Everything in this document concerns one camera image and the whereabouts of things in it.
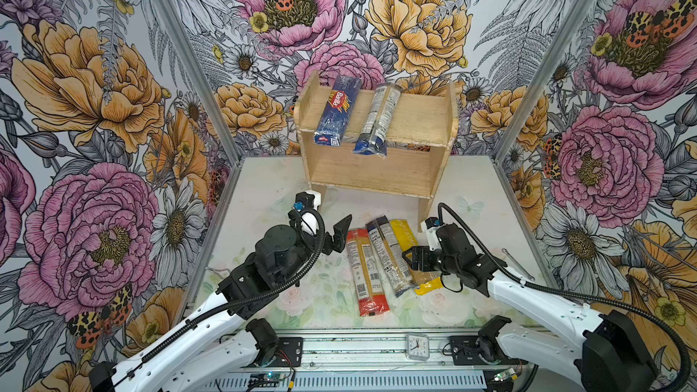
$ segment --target clock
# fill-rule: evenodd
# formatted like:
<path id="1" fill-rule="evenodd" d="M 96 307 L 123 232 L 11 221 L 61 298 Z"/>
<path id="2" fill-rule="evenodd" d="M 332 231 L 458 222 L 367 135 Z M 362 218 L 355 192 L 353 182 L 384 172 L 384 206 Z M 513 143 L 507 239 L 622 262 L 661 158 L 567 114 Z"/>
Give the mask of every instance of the clock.
<path id="1" fill-rule="evenodd" d="M 406 335 L 406 356 L 413 360 L 428 360 L 429 337 L 421 333 L 409 333 Z"/>

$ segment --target dark blue pasta package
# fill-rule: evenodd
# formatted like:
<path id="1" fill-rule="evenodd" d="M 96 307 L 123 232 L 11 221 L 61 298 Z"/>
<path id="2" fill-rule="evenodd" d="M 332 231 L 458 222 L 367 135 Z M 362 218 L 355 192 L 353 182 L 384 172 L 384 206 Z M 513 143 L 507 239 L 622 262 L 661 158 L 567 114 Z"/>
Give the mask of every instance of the dark blue pasta package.
<path id="1" fill-rule="evenodd" d="M 341 145 L 361 83 L 360 78 L 345 75 L 336 78 L 314 133 L 315 143 L 332 147 Z"/>

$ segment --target pink peony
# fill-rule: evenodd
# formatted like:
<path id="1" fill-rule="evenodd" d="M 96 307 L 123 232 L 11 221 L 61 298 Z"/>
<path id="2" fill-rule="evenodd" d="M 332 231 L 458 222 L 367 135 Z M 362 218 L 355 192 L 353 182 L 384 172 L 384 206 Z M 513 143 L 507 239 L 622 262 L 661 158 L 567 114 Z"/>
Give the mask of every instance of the pink peony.
<path id="1" fill-rule="evenodd" d="M 29 171 L 12 153 L 0 148 L 0 265 L 15 250 L 22 232 L 22 213 L 35 195 Z"/>
<path id="2" fill-rule="evenodd" d="M 18 281 L 22 302 L 55 307 L 69 319 L 101 309 L 128 284 L 140 295 L 155 272 L 148 255 L 158 208 L 150 186 L 117 163 L 48 187 L 27 218 L 33 261 Z"/>
<path id="3" fill-rule="evenodd" d="M 309 60 L 302 60 L 295 66 L 298 94 L 314 70 L 319 70 L 322 85 L 334 85 L 338 75 L 361 78 L 364 90 L 374 90 L 379 83 L 385 82 L 383 66 L 377 58 L 341 41 L 319 46 Z"/>
<path id="4" fill-rule="evenodd" d="M 662 32 L 639 48 L 627 45 L 627 16 L 656 15 L 676 0 L 618 0 L 595 27 L 590 62 L 584 72 L 588 88 L 615 103 L 656 109 L 697 78 L 697 24 L 670 39 Z M 697 9 L 692 11 L 697 16 Z"/>
<path id="5" fill-rule="evenodd" d="M 238 1 L 242 3 L 238 10 L 243 18 L 249 19 L 253 16 L 261 18 L 262 13 L 264 14 L 263 18 L 267 18 L 265 14 L 265 0 Z M 342 31 L 346 0 L 312 1 L 317 5 L 317 14 L 311 25 L 298 23 L 290 27 L 281 27 L 280 30 L 266 24 L 257 27 L 256 33 L 268 46 L 268 51 L 260 50 L 258 53 L 262 56 L 273 57 L 269 59 L 278 59 L 278 57 L 292 55 L 293 52 L 298 50 L 311 50 L 324 41 L 336 39 Z M 291 9 L 283 12 L 291 15 L 295 10 Z"/>
<path id="6" fill-rule="evenodd" d="M 655 141 L 648 119 L 628 106 L 583 108 L 562 135 L 554 198 L 594 213 L 602 227 L 632 222 L 661 187 L 664 165 Z"/>

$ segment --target red pasta package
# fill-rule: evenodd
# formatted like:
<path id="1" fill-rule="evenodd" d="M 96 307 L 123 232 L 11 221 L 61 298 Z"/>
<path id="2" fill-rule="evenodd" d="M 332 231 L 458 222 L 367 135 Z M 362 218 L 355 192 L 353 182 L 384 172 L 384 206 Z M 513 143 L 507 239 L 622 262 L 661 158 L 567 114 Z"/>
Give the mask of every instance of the red pasta package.
<path id="1" fill-rule="evenodd" d="M 355 291 L 358 294 L 360 316 L 389 312 L 390 307 L 385 298 L 383 284 L 380 282 L 380 273 L 373 255 L 373 248 L 370 245 L 368 231 L 365 229 L 348 231 L 346 251 L 348 252 L 348 263 L 351 265 Z"/>

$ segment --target wall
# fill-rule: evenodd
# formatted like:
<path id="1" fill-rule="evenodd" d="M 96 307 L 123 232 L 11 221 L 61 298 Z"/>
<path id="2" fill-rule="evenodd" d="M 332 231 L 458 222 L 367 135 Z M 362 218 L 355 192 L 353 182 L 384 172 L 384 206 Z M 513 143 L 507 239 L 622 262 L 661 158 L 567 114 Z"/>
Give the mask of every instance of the wall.
<path id="1" fill-rule="evenodd" d="M 492 154 L 573 2 L 295 0 L 279 11 L 277 0 L 173 1 L 247 155 L 299 152 L 293 103 L 316 69 L 324 83 L 356 75 L 370 89 L 391 79 L 418 94 L 455 81 L 454 153 Z M 546 133 L 545 108 L 541 100 L 527 126 L 530 150 Z"/>
<path id="2" fill-rule="evenodd" d="M 147 2 L 0 0 L 0 382 L 87 390 L 176 322 L 230 164 Z"/>
<path id="3" fill-rule="evenodd" d="M 500 161 L 556 283 L 651 312 L 693 360 L 696 13 L 696 0 L 597 0 L 555 59 L 541 143 L 523 130 Z M 666 384 L 675 347 L 629 316 Z"/>

